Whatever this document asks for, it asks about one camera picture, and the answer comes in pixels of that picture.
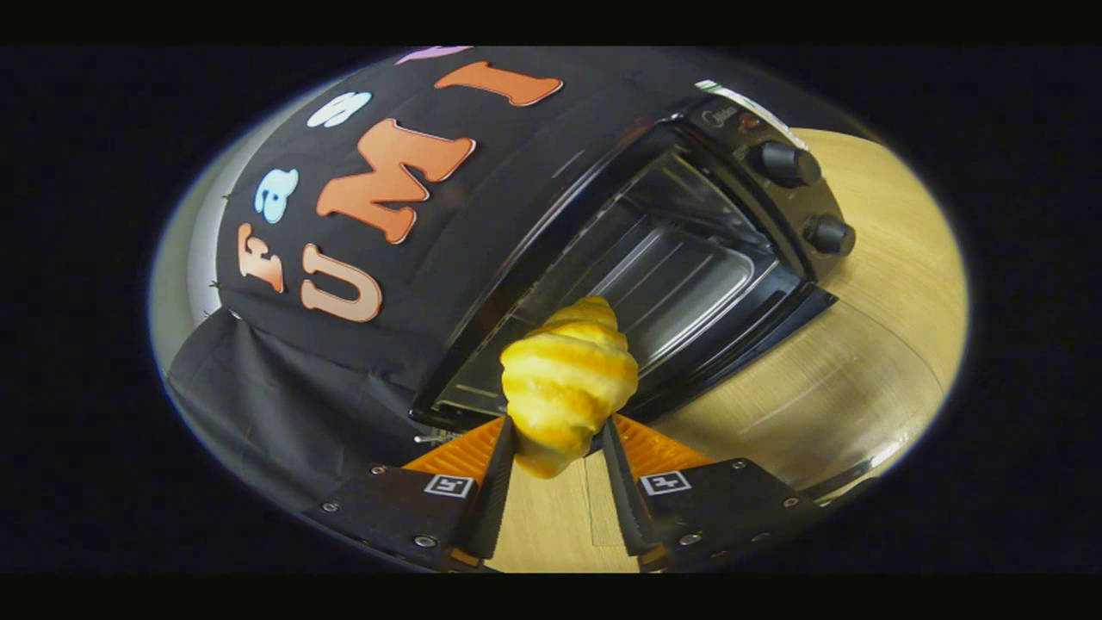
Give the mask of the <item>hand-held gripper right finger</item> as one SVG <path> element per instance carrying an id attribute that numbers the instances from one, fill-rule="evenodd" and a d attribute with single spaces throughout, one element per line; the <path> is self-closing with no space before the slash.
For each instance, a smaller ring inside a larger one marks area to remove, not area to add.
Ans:
<path id="1" fill-rule="evenodd" d="M 623 546 L 642 572 L 727 570 L 823 513 L 756 463 L 712 463 L 622 415 L 601 443 Z"/>

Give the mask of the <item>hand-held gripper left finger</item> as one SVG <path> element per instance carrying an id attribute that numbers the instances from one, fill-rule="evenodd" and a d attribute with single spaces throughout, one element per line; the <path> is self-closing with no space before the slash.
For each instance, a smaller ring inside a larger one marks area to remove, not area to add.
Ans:
<path id="1" fill-rule="evenodd" d="M 498 542 L 514 466 L 514 423 L 491 423 L 414 463 L 371 464 L 307 518 L 410 572 L 484 572 Z"/>

